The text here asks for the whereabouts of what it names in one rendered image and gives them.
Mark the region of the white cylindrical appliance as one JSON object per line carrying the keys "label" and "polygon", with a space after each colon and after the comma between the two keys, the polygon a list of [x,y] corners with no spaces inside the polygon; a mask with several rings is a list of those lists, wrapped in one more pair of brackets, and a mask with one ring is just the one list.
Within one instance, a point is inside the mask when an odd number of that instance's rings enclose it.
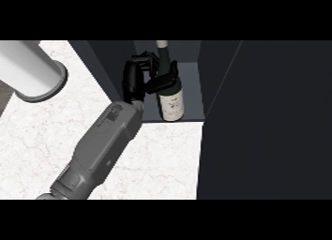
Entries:
{"label": "white cylindrical appliance", "polygon": [[0,40],[0,80],[31,103],[50,99],[68,82],[68,69],[34,40]]}

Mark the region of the dark grey cabinet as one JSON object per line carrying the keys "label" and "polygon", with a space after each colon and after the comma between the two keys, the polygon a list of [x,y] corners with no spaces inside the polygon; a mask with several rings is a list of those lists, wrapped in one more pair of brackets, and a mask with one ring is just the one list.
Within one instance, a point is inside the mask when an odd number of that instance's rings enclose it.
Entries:
{"label": "dark grey cabinet", "polygon": [[[71,40],[105,95],[123,100],[124,63],[135,54],[158,53],[155,40]],[[170,59],[179,62],[186,113],[183,122],[203,122],[234,64],[240,40],[172,40]]]}

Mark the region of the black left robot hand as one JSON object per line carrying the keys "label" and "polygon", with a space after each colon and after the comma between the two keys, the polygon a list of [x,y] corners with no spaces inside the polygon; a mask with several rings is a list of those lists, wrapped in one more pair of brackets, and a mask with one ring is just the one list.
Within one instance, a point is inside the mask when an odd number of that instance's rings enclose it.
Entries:
{"label": "black left robot hand", "polygon": [[146,94],[173,95],[179,90],[178,61],[170,62],[163,73],[161,60],[154,52],[133,55],[123,70],[123,99],[127,103],[145,100]]}

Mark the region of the dark grey cabinet door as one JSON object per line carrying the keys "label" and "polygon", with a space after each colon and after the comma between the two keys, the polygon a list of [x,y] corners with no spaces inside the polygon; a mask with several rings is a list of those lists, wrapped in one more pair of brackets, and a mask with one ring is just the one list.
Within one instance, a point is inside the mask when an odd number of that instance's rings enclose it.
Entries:
{"label": "dark grey cabinet door", "polygon": [[242,42],[204,124],[201,199],[332,199],[332,41]]}

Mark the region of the dark green wine bottle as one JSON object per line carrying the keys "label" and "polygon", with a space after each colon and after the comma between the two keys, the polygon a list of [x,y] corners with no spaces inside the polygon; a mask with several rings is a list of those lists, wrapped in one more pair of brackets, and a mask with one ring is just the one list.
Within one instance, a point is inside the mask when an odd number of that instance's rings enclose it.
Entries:
{"label": "dark green wine bottle", "polygon": [[[167,41],[157,41],[158,54],[160,54],[160,67],[158,75],[163,76],[176,69],[172,65]],[[176,84],[158,94],[158,106],[161,110],[163,119],[169,122],[176,122],[183,118],[185,115],[185,100],[183,100],[183,87],[180,78],[176,78]]]}

